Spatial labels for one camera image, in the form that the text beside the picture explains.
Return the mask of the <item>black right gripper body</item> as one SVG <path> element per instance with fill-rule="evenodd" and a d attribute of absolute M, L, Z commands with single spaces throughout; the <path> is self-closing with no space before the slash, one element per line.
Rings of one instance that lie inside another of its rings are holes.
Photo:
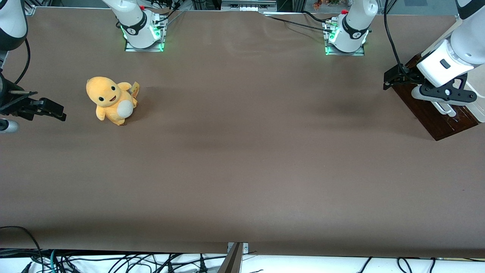
<path fill-rule="evenodd" d="M 2 72 L 0 73 L 0 113 L 7 114 L 7 105 L 13 100 L 11 91 L 15 90 L 15 84 L 5 79 Z"/>

